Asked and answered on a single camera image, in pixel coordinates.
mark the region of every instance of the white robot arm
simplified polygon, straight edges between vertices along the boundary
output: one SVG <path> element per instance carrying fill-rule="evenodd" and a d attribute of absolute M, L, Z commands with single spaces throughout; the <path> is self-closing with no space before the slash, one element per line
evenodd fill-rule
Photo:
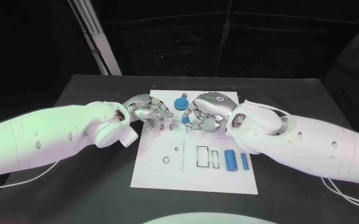
<path fill-rule="evenodd" d="M 190 111 L 200 113 L 196 125 L 186 119 Z M 183 122 L 203 131 L 218 130 L 226 122 L 226 135 L 251 154 L 264 153 L 278 163 L 314 176 L 359 183 L 356 132 L 248 101 L 238 106 L 216 92 L 196 98 Z"/>
<path fill-rule="evenodd" d="M 130 122 L 170 118 L 163 102 L 141 94 L 124 104 L 92 102 L 87 106 L 43 109 L 0 123 L 0 174 L 50 164 L 95 144 L 117 140 L 128 147 L 138 135 Z"/>

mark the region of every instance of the table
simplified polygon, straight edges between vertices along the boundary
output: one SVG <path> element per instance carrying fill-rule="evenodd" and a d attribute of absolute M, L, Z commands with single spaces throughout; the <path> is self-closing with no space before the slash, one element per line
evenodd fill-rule
<path fill-rule="evenodd" d="M 56 106 L 124 102 L 151 89 L 236 91 L 241 100 L 350 128 L 317 79 L 75 75 Z M 143 123 L 131 126 L 140 134 Z M 130 188 L 137 147 L 138 140 L 128 148 L 120 142 L 102 149 L 88 146 L 37 180 L 1 189 L 0 223 L 138 224 L 187 212 L 239 214 L 277 223 L 359 223 L 358 207 L 327 190 L 320 178 L 265 155 L 251 156 L 258 195 Z M 12 173 L 7 183 L 35 177 L 46 168 Z M 337 186 L 355 196 L 358 184 Z"/>

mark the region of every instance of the circular hole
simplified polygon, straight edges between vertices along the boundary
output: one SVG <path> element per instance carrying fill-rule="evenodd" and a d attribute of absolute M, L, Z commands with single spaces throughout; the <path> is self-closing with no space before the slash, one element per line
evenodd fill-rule
<path fill-rule="evenodd" d="M 40 149 L 40 147 L 42 147 L 40 141 L 36 142 L 35 146 L 36 146 L 36 149 Z"/>
<path fill-rule="evenodd" d="M 169 163 L 170 162 L 170 158 L 169 157 L 163 157 L 163 162 Z"/>
<path fill-rule="evenodd" d="M 337 149 L 337 143 L 336 143 L 336 141 L 332 142 L 332 147 L 333 147 L 333 149 Z"/>

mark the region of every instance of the white board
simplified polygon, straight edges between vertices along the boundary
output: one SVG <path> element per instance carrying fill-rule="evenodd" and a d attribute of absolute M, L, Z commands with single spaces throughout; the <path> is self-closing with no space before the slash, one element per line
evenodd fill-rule
<path fill-rule="evenodd" d="M 183 93 L 187 94 L 190 103 L 208 91 L 151 90 L 150 92 L 150 95 L 164 102 L 174 117 L 164 120 L 163 130 L 160 130 L 159 120 L 156 120 L 156 126 L 150 132 L 146 132 L 147 125 L 144 124 L 131 187 L 258 194 L 251 156 L 239 148 L 234 138 L 225 135 L 225 124 L 215 133 L 192 130 L 182 125 L 183 111 L 174 109 L 173 103 Z M 219 93 L 231 97 L 238 104 L 236 92 Z M 195 114 L 190 115 L 190 122 L 198 122 Z M 198 146 L 208 147 L 209 167 L 196 166 Z M 236 171 L 226 171 L 225 150 L 235 152 Z M 212 153 L 218 154 L 215 163 Z M 241 153 L 247 154 L 249 166 L 247 171 L 244 170 Z M 219 169 L 213 168 L 216 160 Z"/>

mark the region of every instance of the white cable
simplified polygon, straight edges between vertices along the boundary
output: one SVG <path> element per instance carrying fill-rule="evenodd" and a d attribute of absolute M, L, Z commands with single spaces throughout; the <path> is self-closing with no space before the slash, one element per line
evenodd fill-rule
<path fill-rule="evenodd" d="M 12 187 L 12 186 L 16 186 L 16 185 L 20 185 L 20 184 L 25 184 L 25 183 L 33 181 L 35 179 L 37 179 L 40 176 L 43 176 L 43 175 L 49 172 L 49 170 L 53 168 L 53 166 L 55 166 L 56 164 L 58 164 L 58 161 L 56 161 L 56 162 L 53 163 L 53 165 L 48 168 L 48 170 L 46 170 L 39 176 L 36 176 L 33 179 L 30 179 L 30 180 L 27 180 L 27 181 L 23 181 L 23 182 L 20 182 L 20 183 L 16 183 L 16 184 L 3 185 L 3 186 L 0 186 L 0 188 Z"/>
<path fill-rule="evenodd" d="M 275 107 L 272 107 L 272 106 L 267 106 L 267 105 L 264 105 L 264 104 L 249 102 L 248 100 L 245 100 L 245 103 L 248 103 L 248 104 L 251 104 L 251 105 L 261 106 L 261 107 L 264 107 L 264 108 L 267 108 L 267 109 L 271 109 L 271 110 L 277 110 L 277 111 L 283 112 L 287 116 L 290 116 L 290 114 L 288 114 L 285 111 L 280 110 L 278 108 L 275 108 Z"/>
<path fill-rule="evenodd" d="M 359 206 L 359 204 L 358 204 L 356 202 L 352 201 L 352 200 L 355 200 L 355 201 L 359 202 L 359 199 L 356 199 L 356 198 L 349 197 L 347 195 L 345 195 L 345 194 L 340 192 L 339 188 L 336 187 L 336 185 L 334 185 L 333 181 L 330 180 L 330 178 L 329 178 L 329 181 L 332 182 L 333 187 L 334 187 L 334 189 L 336 189 L 337 191 L 334 191 L 334 190 L 327 186 L 327 183 L 326 183 L 324 179 L 322 178 L 322 182 L 323 182 L 323 184 L 326 185 L 326 187 L 327 187 L 336 194 L 339 194 L 339 195 L 340 195 L 352 204 L 355 204 L 356 206 Z"/>

